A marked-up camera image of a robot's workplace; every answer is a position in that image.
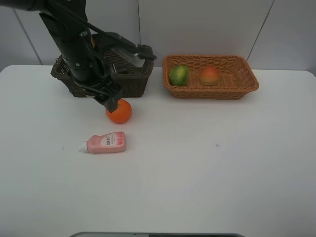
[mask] watermelon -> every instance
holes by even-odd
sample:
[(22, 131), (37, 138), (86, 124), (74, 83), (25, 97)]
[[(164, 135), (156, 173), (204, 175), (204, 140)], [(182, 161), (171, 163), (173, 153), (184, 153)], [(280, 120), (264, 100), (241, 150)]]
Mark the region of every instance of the watermelon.
[(189, 69), (187, 66), (176, 66), (171, 69), (169, 81), (172, 86), (185, 86), (189, 81)]

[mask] white table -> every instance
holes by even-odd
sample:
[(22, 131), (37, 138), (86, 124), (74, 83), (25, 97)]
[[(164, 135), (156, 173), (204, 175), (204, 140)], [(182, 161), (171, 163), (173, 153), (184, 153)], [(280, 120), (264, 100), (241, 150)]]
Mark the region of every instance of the white table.
[[(254, 70), (239, 101), (181, 100), (155, 68), (132, 119), (108, 121), (51, 66), (0, 74), (0, 236), (78, 232), (316, 235), (316, 78)], [(127, 151), (79, 153), (124, 131)]]

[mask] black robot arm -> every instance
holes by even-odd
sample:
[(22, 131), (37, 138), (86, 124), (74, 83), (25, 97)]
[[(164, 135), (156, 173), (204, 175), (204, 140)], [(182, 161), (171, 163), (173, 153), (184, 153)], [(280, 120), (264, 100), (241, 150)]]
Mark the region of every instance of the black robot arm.
[[(88, 23), (85, 4), (85, 0), (0, 0), (3, 6), (41, 11), (40, 17), (70, 68), (74, 82), (113, 112), (122, 91), (112, 80), (111, 65), (103, 53), (111, 49), (136, 67), (141, 67), (145, 59), (156, 57), (141, 45)], [(90, 29), (99, 34), (99, 45), (95, 45)]]

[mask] dark brown basket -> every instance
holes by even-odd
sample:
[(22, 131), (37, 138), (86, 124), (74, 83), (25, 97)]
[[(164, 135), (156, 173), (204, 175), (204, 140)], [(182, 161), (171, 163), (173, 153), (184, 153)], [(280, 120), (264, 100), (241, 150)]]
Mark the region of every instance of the dark brown basket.
[[(189, 68), (187, 86), (172, 86), (169, 74), (173, 67)], [(216, 85), (207, 86), (199, 81), (201, 70), (213, 66), (220, 71)], [(238, 100), (259, 88), (259, 83), (246, 60), (238, 56), (169, 55), (163, 60), (163, 84), (176, 98)]]
[[(152, 53), (152, 48), (149, 46), (143, 46)], [(150, 74), (152, 73), (154, 62), (152, 60), (145, 60), (143, 67), (137, 68), (132, 64), (126, 62), (123, 58), (118, 56), (113, 51), (108, 51), (106, 53), (109, 63), (115, 65), (117, 69), (124, 68), (127, 74), (112, 74), (113, 80), (118, 82), (123, 89), (123, 97), (141, 97), (144, 94), (146, 84)], [(56, 59), (56, 63), (51, 70), (51, 75), (58, 80), (62, 81), (69, 91), (75, 97), (87, 97), (92, 96), (91, 94), (83, 91), (81, 87), (77, 86), (69, 72), (69, 68), (62, 56)]]

